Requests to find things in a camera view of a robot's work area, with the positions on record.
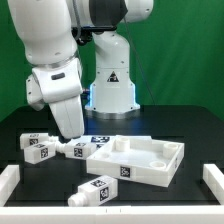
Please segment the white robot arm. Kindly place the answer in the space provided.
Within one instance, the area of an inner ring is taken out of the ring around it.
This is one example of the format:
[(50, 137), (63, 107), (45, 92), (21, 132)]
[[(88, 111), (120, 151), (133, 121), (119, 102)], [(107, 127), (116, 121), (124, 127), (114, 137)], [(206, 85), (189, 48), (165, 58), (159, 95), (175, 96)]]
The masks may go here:
[[(32, 65), (27, 101), (48, 105), (67, 139), (84, 134), (83, 115), (123, 119), (140, 110), (130, 80), (130, 45), (117, 25), (149, 17), (154, 0), (7, 0), (25, 55)], [(78, 48), (95, 44), (96, 78), (81, 104)]]

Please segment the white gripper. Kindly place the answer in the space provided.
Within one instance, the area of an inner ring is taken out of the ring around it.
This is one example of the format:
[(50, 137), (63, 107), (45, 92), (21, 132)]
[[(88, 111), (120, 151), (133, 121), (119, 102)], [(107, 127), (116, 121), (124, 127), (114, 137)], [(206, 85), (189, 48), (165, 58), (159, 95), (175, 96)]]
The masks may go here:
[(57, 126), (66, 139), (84, 134), (81, 105), (82, 69), (78, 58), (58, 68), (34, 68), (43, 101), (51, 109)]

